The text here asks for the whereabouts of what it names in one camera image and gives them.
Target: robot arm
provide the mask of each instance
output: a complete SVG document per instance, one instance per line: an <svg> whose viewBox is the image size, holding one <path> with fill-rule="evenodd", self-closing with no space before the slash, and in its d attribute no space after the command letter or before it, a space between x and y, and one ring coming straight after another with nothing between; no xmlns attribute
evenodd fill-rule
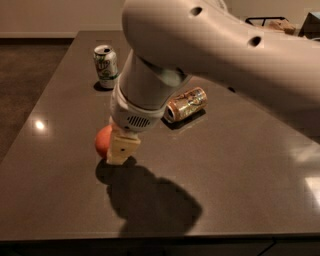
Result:
<svg viewBox="0 0 320 256"><path fill-rule="evenodd" d="M320 109L318 43L242 23L221 0L127 0L123 29L133 51L111 115L118 139L131 141L113 147L112 139L109 163L126 160L139 144L136 134L155 125L189 75L231 87L299 127L310 125L301 118L306 112ZM130 142L131 151L124 148Z"/></svg>

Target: can top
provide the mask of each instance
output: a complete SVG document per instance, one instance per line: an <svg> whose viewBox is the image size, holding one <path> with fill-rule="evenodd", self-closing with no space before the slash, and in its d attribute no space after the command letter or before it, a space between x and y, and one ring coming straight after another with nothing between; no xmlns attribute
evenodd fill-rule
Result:
<svg viewBox="0 0 320 256"><path fill-rule="evenodd" d="M98 55L107 55L108 53L112 52L112 46L111 45L99 45L94 49L94 52Z"/></svg>

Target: brown floor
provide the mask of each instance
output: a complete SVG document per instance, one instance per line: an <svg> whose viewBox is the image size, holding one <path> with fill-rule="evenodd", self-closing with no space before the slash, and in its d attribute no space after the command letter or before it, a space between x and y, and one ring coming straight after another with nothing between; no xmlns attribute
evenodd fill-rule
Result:
<svg viewBox="0 0 320 256"><path fill-rule="evenodd" d="M71 42L0 39L0 163Z"/></svg>

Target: table top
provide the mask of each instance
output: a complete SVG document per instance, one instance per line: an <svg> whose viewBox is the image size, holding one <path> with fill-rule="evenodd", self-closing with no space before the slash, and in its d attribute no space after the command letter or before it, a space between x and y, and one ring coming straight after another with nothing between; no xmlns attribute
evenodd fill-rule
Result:
<svg viewBox="0 0 320 256"><path fill-rule="evenodd" d="M110 113L100 44L121 70L122 32L80 32L3 160L0 241L319 235L319 145L197 77L180 92L202 87L205 114L179 129L159 122L124 166L107 166L94 148Z"/></svg>

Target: upright can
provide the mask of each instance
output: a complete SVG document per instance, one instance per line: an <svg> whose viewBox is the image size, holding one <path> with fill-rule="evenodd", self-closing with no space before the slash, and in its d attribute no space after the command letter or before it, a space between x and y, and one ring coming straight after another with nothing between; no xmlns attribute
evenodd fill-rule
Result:
<svg viewBox="0 0 320 256"><path fill-rule="evenodd" d="M117 55L111 45L99 45L94 49L93 59L101 87L113 89L118 83Z"/></svg>
<svg viewBox="0 0 320 256"><path fill-rule="evenodd" d="M169 123L182 121L203 109L207 102L208 98L205 91L200 87L195 87L170 99L163 117Z"/></svg>

